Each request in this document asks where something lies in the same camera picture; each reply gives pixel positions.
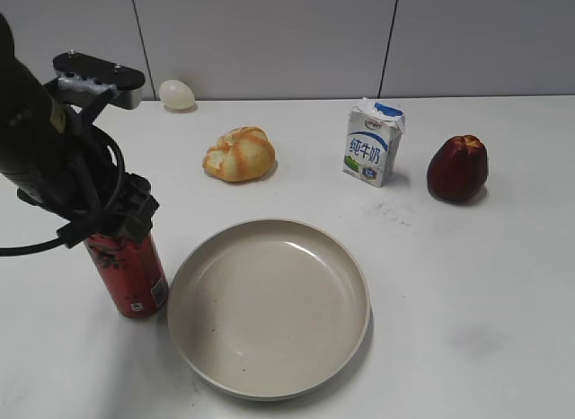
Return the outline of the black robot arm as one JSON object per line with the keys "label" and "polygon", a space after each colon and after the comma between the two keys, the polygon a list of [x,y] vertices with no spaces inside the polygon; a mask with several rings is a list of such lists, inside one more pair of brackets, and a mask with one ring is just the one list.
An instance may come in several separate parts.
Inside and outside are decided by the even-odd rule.
{"label": "black robot arm", "polygon": [[1,174],[20,200],[66,220],[55,238],[1,254],[72,248],[93,235],[143,241],[159,204],[94,122],[108,105],[136,109],[145,75],[74,50],[52,65],[56,77],[40,83],[15,56],[12,30],[1,21]]}

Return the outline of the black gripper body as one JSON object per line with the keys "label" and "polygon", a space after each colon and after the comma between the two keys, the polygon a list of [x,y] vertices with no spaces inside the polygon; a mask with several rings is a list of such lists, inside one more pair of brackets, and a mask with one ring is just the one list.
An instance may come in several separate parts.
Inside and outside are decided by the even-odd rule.
{"label": "black gripper body", "polygon": [[140,242],[159,207],[149,181],[127,173],[118,144],[92,124],[62,133],[18,126],[17,195],[67,221],[30,249],[71,248],[93,235]]}

